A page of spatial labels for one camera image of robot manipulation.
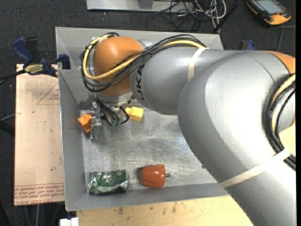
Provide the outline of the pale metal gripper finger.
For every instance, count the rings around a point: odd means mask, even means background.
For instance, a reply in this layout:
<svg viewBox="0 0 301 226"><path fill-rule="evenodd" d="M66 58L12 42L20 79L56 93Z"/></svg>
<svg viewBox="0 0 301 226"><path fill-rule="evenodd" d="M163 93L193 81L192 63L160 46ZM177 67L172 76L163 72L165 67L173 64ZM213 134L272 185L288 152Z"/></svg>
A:
<svg viewBox="0 0 301 226"><path fill-rule="evenodd" d="M95 116L98 112L98 104L95 101L81 101L79 103L79 113Z"/></svg>
<svg viewBox="0 0 301 226"><path fill-rule="evenodd" d="M92 117L90 125L90 139L97 139L98 131L102 126L100 118Z"/></svg>

